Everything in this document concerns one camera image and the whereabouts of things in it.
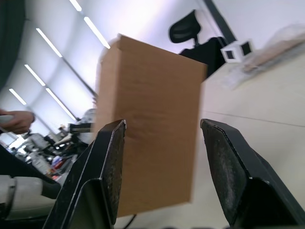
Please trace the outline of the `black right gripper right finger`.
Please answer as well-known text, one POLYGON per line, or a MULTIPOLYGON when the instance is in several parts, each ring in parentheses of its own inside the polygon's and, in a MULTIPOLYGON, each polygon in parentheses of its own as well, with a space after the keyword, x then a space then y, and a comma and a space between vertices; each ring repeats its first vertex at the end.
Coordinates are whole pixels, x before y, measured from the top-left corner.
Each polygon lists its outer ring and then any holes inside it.
POLYGON ((215 190, 231 229, 303 229, 305 212, 238 129, 202 119, 215 190))

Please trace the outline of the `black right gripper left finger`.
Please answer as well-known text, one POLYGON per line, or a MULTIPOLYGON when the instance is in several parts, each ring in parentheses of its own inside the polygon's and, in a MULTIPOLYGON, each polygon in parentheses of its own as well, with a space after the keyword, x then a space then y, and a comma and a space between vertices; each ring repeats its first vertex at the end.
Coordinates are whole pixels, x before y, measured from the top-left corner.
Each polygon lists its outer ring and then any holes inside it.
POLYGON ((73 164, 45 229, 112 229, 122 187, 126 121, 106 124, 73 164))

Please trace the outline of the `person's bare hand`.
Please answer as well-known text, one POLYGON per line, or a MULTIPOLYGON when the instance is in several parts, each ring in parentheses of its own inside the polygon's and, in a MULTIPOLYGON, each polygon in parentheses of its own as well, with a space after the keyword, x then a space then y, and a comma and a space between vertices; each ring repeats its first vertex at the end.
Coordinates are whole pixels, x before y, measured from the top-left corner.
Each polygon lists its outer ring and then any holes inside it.
POLYGON ((28 132, 31 124, 35 121, 35 114, 31 111, 5 111, 1 109, 0 115, 12 116, 11 120, 0 124, 0 127, 7 132, 13 132, 17 135, 28 132))

